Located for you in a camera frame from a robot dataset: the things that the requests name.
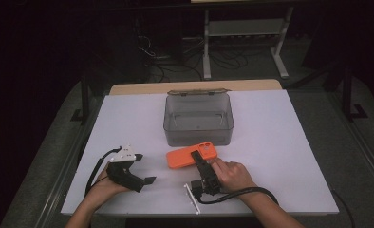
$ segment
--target orange phone case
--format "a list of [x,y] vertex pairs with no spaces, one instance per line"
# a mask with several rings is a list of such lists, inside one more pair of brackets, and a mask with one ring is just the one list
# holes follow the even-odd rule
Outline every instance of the orange phone case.
[[196,150],[204,160],[214,159],[217,157],[213,144],[210,142],[203,142],[168,152],[166,154],[167,164],[173,169],[194,164],[195,162],[191,156],[191,153]]

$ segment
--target white table surface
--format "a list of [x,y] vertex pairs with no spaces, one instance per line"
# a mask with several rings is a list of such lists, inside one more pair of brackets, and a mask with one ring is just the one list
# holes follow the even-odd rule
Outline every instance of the white table surface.
[[[286,90],[230,91],[234,115],[231,143],[216,146],[218,157],[241,162],[254,181],[277,197],[293,215],[339,212],[315,160]],[[84,198],[89,176],[107,151],[131,144],[143,154],[130,171],[145,178],[156,176],[140,193],[118,194],[97,211],[112,216],[195,216],[196,209],[183,185],[199,180],[195,166],[169,169],[166,153],[177,149],[166,142],[163,115],[167,94],[106,96],[77,173],[67,193],[63,214],[72,214]],[[205,196],[203,200],[214,200]],[[238,199],[199,205],[200,216],[244,216],[250,210]]]

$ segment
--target black cable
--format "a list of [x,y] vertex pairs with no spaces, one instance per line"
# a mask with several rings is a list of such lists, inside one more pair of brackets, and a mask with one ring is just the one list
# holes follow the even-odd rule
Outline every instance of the black cable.
[[331,193],[333,195],[335,195],[335,197],[337,197],[338,200],[343,204],[343,206],[346,209],[347,215],[349,216],[350,225],[351,225],[352,228],[355,228],[355,219],[353,219],[353,216],[352,216],[352,213],[349,210],[349,207],[346,205],[346,203],[344,202],[344,200],[340,197],[340,195],[338,195],[338,193],[334,189],[331,189]]
[[244,56],[242,53],[243,52],[240,52],[240,53],[233,53],[231,51],[232,54],[234,54],[234,56],[231,56],[229,55],[227,52],[225,51],[219,51],[219,54],[225,59],[225,60],[235,60],[237,62],[237,64],[239,65],[239,67],[245,67],[249,64],[249,60],[247,59],[246,56]]
[[219,58],[215,57],[213,54],[211,54],[209,56],[214,61],[214,63],[216,65],[218,65],[219,67],[226,68],[226,69],[239,69],[240,68],[240,65],[234,65],[234,64],[228,63],[226,61],[220,60]]
[[[162,67],[162,66],[186,67],[187,69],[173,70],[173,69],[165,68],[165,67]],[[156,67],[160,67],[161,69],[168,70],[168,71],[175,72],[175,73],[186,72],[186,71],[192,70],[192,71],[194,71],[198,75],[199,80],[202,81],[202,75],[201,75],[201,73],[198,70],[196,70],[195,68],[191,67],[191,66],[186,66],[186,65],[171,65],[171,64],[159,64],[159,65],[156,65]]]
[[272,201],[274,201],[276,204],[279,205],[278,203],[278,200],[276,199],[276,197],[273,195],[273,193],[271,193],[269,190],[265,189],[265,188],[262,188],[262,187],[249,187],[249,188],[243,188],[239,191],[236,191],[236,192],[233,192],[231,194],[228,194],[224,197],[221,197],[221,198],[218,198],[216,200],[212,200],[212,201],[202,201],[201,200],[201,196],[195,196],[196,197],[196,200],[201,203],[201,204],[214,204],[214,203],[219,203],[219,202],[222,202],[222,201],[225,201],[225,200],[229,200],[231,198],[235,198],[237,196],[240,196],[240,195],[243,195],[243,194],[247,194],[247,193],[253,193],[253,192],[260,192],[260,193],[264,193],[266,194],[267,196],[269,196],[271,198]]
[[[196,56],[199,53],[202,53],[202,51],[196,52],[196,53],[192,54],[191,56],[187,57],[185,62],[192,59],[194,56]],[[202,54],[199,55],[198,60],[196,61],[195,64],[193,64],[193,66],[181,65],[181,64],[177,64],[177,63],[174,63],[174,64],[156,64],[156,66],[187,67],[188,69],[185,69],[185,70],[173,70],[174,72],[185,72],[185,71],[189,71],[191,69],[195,69],[198,66],[198,64],[201,62],[201,59],[202,59]]]
[[161,71],[161,75],[158,75],[158,76],[160,76],[159,83],[161,83],[162,80],[163,80],[164,78],[168,78],[168,77],[164,76],[164,70],[163,70],[160,66],[157,66],[157,65],[151,65],[150,67],[156,67],[156,68],[158,68],[158,69]]
[[106,179],[106,178],[108,178],[109,176],[106,176],[106,177],[104,177],[104,178],[101,178],[101,179],[99,179],[99,180],[96,180],[93,184],[92,184],[92,186],[90,187],[90,188],[93,188],[93,186],[95,186],[97,183],[99,183],[100,181],[103,181],[104,179]]
[[224,59],[225,63],[229,63],[231,66],[236,66],[237,68],[241,68],[242,65],[240,64],[240,61],[238,61],[237,58],[230,57],[223,51],[219,51],[218,54]]
[[95,179],[95,176],[96,174],[98,173],[98,170],[99,168],[101,167],[104,159],[111,153],[117,153],[119,152],[120,150],[122,149],[122,147],[120,147],[119,149],[112,149],[110,151],[108,151],[105,155],[103,155],[103,157],[99,158],[98,162],[96,163],[95,165],[95,168],[93,168],[93,171],[92,173],[90,174],[90,177],[89,177],[89,180],[87,181],[87,184],[86,184],[86,188],[85,188],[85,193],[84,195],[86,196],[87,193],[89,192],[89,190],[92,188],[92,181]]
[[199,50],[199,51],[193,53],[192,55],[190,55],[189,57],[187,57],[187,58],[185,59],[185,62],[187,62],[187,61],[189,61],[190,59],[192,59],[193,57],[195,57],[196,55],[198,55],[199,58],[198,58],[198,60],[196,61],[196,63],[195,63],[193,66],[191,66],[192,68],[196,68],[196,67],[198,66],[198,64],[201,63],[202,56],[204,55],[203,51],[202,51],[202,50]]
[[[238,47],[235,47],[233,44],[229,44],[229,46],[231,47],[231,49],[235,50],[235,49],[238,49]],[[242,51],[232,51],[232,50],[228,50],[229,48],[224,48],[223,46],[219,46],[219,51],[220,53],[224,53],[222,54],[222,56],[226,59],[226,60],[231,60],[231,59],[236,59],[238,57],[244,57],[244,52],[246,52],[246,49],[242,50]]]
[[245,50],[243,51],[240,51],[240,52],[237,52],[237,53],[234,53],[233,51],[224,51],[224,50],[220,50],[218,51],[219,54],[225,59],[225,60],[236,60],[237,58],[239,57],[242,57],[245,59],[245,61],[247,61],[247,58],[245,58],[245,56],[243,55],[243,53],[245,52]]
[[151,78],[153,78],[154,83],[162,83],[164,79],[167,79],[167,81],[170,82],[169,77],[164,76],[163,74],[153,74],[153,73],[151,73],[150,76],[151,76]]

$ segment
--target table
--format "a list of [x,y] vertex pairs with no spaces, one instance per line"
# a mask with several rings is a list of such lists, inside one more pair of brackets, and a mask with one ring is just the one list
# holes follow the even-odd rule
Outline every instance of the table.
[[[176,148],[167,144],[162,127],[167,96],[164,92],[219,86],[232,90],[228,94],[234,114],[234,133],[229,145],[216,147],[218,156],[225,161],[244,163],[257,184],[273,192],[288,213],[338,213],[288,93],[274,80],[115,85],[103,101],[62,213],[72,214],[83,199],[84,187],[97,160],[105,152],[130,143],[144,156],[131,166],[131,172],[141,178],[156,176],[157,179],[152,185],[144,186],[140,193],[117,195],[97,214],[194,217],[196,209],[185,195],[183,185],[198,180],[199,173],[193,166],[178,170],[167,167],[165,154]],[[222,206],[199,207],[201,217],[252,214],[238,199],[222,202]]]
[[[207,1],[192,1],[192,3],[203,3]],[[204,54],[202,57],[204,79],[211,79],[211,66],[209,56],[209,37],[211,36],[233,36],[233,35],[278,35],[278,42],[275,47],[271,47],[271,55],[278,68],[279,75],[283,79],[289,78],[289,74],[279,55],[288,31],[293,7],[287,9],[285,15],[280,18],[256,19],[256,20],[228,20],[210,21],[209,12],[205,10],[204,26]]]

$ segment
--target clear plastic container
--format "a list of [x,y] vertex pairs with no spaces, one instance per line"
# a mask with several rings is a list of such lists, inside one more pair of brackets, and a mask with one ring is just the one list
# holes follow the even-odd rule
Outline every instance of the clear plastic container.
[[231,102],[226,92],[169,95],[163,128],[170,146],[202,142],[227,145],[234,128]]

